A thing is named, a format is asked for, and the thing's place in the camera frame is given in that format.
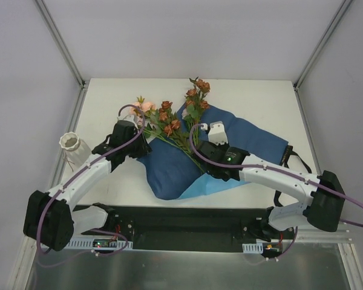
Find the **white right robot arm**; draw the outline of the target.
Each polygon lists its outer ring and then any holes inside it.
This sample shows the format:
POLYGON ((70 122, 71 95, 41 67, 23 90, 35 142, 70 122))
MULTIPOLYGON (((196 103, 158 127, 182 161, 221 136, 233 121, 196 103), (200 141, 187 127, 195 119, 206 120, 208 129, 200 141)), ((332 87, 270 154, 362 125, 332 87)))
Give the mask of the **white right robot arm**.
POLYGON ((260 184, 297 200, 287 206, 267 208, 260 220, 247 226, 253 237, 269 242, 280 232, 303 225, 329 233, 338 229, 344 191, 333 172, 325 170, 321 175, 296 172, 246 150, 209 141, 200 141, 195 155, 216 179, 260 184))

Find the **orange and pink flower bouquet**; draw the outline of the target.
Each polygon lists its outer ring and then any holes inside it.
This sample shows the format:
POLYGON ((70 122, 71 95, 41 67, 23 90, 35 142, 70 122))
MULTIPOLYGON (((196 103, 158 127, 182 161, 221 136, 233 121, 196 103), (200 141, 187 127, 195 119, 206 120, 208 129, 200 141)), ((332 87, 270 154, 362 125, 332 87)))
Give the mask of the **orange and pink flower bouquet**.
POLYGON ((188 135, 193 125, 201 122, 203 114, 210 108, 207 95, 211 91, 209 82, 196 77, 189 79, 192 83, 192 88, 185 94, 185 102, 181 112, 181 123, 183 125, 183 137, 185 138, 184 145, 188 149, 188 135))

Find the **peach peony flower stem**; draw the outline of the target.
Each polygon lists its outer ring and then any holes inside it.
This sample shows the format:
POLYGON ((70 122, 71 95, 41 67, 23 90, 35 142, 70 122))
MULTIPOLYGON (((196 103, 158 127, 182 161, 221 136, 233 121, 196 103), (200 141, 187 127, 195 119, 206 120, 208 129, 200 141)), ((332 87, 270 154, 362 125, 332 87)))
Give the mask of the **peach peony flower stem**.
POLYGON ((137 101, 134 102, 132 105, 134 107, 131 108, 131 113, 136 116, 135 119, 137 123, 143 121, 143 118, 140 112, 136 109, 136 107, 144 113, 146 121, 149 121, 151 119, 151 116, 154 115, 156 111, 156 105, 151 101, 147 101, 142 96, 137 97, 137 101))

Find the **black ribbon with gold letters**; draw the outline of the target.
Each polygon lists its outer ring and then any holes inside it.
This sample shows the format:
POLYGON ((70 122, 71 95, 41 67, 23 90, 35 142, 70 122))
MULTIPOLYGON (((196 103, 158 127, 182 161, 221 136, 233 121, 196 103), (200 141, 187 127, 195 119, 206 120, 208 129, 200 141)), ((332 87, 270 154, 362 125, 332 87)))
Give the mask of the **black ribbon with gold letters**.
MULTIPOLYGON (((302 164, 302 168, 307 172, 307 173, 312 173, 312 169, 311 167, 300 157, 300 155, 298 153, 296 153, 293 149, 293 146, 291 145, 287 145, 283 156, 281 158, 280 161, 280 165, 285 167, 285 168, 290 168, 290 165, 294 164, 294 159, 297 159, 299 163, 302 164)), ((282 203, 280 203, 280 196, 281 196, 282 192, 276 190, 275 191, 275 195, 273 198, 273 203, 274 206, 276 207, 282 207, 282 203)))

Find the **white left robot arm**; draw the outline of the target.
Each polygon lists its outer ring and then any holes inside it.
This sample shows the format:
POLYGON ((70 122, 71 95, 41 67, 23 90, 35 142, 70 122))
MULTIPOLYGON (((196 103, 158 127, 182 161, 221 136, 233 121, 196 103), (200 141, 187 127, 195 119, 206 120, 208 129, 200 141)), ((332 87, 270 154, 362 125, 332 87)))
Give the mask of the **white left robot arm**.
POLYGON ((105 141, 97 145, 83 165, 49 189, 36 190, 28 199, 23 233, 54 251, 64 249, 74 234, 117 232, 116 212, 101 204, 76 210, 79 201, 127 157, 141 158, 151 148, 134 121, 119 120, 105 141))

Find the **large orange rose stem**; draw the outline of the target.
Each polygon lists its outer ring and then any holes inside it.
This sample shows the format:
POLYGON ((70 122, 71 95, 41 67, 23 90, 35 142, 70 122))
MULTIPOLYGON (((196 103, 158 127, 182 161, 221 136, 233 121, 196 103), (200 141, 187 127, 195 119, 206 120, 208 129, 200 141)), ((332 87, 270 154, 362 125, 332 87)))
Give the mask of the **large orange rose stem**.
POLYGON ((157 109, 155 106, 151 106, 144 112, 144 115, 145 137, 154 137, 177 148, 188 160, 197 166, 199 173, 203 173, 201 166, 192 157, 191 149, 188 145, 189 137, 182 130, 182 120, 172 110, 171 101, 162 101, 160 107, 157 109))

